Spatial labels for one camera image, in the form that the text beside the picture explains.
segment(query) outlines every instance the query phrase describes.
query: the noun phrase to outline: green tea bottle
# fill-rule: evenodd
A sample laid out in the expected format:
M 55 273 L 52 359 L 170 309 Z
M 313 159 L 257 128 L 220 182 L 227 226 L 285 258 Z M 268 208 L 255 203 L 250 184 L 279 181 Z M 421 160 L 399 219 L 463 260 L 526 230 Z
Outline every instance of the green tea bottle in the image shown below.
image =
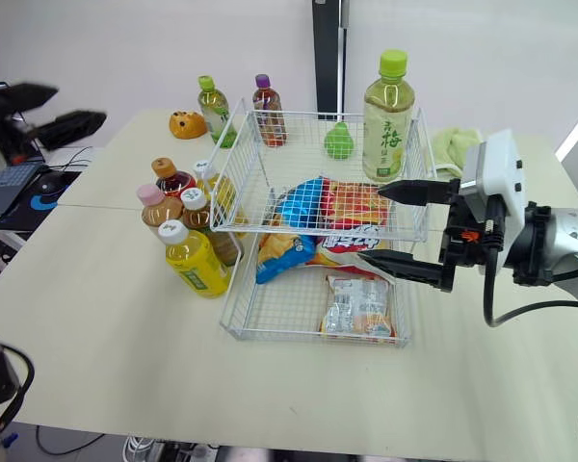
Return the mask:
M 229 120 L 229 105 L 224 94 L 214 87 L 214 80 L 209 75 L 201 75 L 198 78 L 201 93 L 199 94 L 199 106 L 208 127 L 210 136 L 214 142 L 218 142 L 227 121 Z M 235 141 L 236 131 L 229 126 L 221 147 L 231 147 Z
M 415 93 L 403 76 L 407 53 L 385 50 L 381 78 L 364 94 L 364 173 L 377 183 L 388 183 L 403 171 L 405 146 Z

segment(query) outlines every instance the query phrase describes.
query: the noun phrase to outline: computer mouse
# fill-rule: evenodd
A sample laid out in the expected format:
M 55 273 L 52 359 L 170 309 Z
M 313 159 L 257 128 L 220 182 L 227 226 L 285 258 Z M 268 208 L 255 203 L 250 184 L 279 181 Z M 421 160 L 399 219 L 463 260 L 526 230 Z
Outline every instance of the computer mouse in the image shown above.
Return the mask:
M 61 193 L 68 187 L 68 182 L 61 171 L 48 171 L 44 173 L 38 181 L 36 193 L 40 195 L 51 195 Z

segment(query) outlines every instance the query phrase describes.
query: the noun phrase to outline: table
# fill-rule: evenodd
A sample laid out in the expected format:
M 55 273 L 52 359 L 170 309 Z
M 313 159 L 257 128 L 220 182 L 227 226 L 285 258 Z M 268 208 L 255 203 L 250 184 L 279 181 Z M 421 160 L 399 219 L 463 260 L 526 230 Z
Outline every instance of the table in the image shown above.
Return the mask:
M 419 287 L 403 349 L 234 340 L 218 324 L 223 301 L 193 296 L 140 222 L 134 190 L 151 160 L 188 168 L 211 146 L 175 143 L 170 112 L 138 115 L 0 276 L 0 339 L 37 367 L 20 421 L 263 448 L 578 460 L 578 309 L 490 329 L 476 269 L 459 269 L 451 294 Z M 539 141 L 520 152 L 530 197 L 578 205 Z M 432 231 L 417 257 L 434 261 L 439 240 Z M 560 298 L 504 270 L 495 310 Z

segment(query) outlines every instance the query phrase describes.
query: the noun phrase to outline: keyboard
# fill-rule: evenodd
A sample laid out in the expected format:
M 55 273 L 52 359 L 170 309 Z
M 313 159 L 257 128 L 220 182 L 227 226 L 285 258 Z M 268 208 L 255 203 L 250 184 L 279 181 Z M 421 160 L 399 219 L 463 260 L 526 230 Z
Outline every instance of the keyboard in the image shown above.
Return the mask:
M 37 168 L 39 168 L 39 164 L 36 162 L 5 168 L 0 171 L 0 188 L 8 186 L 23 186 Z

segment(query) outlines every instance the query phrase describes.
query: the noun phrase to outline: snack bag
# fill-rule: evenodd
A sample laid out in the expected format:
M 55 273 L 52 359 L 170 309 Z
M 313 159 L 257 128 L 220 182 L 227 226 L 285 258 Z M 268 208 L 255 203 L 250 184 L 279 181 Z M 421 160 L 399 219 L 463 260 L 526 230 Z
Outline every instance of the snack bag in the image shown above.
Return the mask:
M 328 276 L 332 303 L 321 322 L 321 332 L 390 337 L 394 333 L 387 316 L 389 285 L 375 279 L 343 279 Z
M 373 233 L 377 236 L 379 227 L 374 224 L 364 224 L 355 231 Z M 317 248 L 312 260 L 307 266 L 330 267 L 354 274 L 379 276 L 391 281 L 391 276 L 381 269 L 375 268 L 357 256 L 362 250 L 389 249 L 390 242 L 377 238 L 351 238 L 347 236 L 324 236 L 317 238 Z
M 319 202 L 324 178 L 318 177 L 300 183 L 280 201 L 277 211 L 282 223 L 296 228 L 315 228 L 319 216 Z
M 333 229 L 351 229 L 360 224 L 386 225 L 392 202 L 368 183 L 323 179 L 320 213 Z
M 257 284 L 265 284 L 285 270 L 305 263 L 315 255 L 314 236 L 266 234 L 259 242 Z

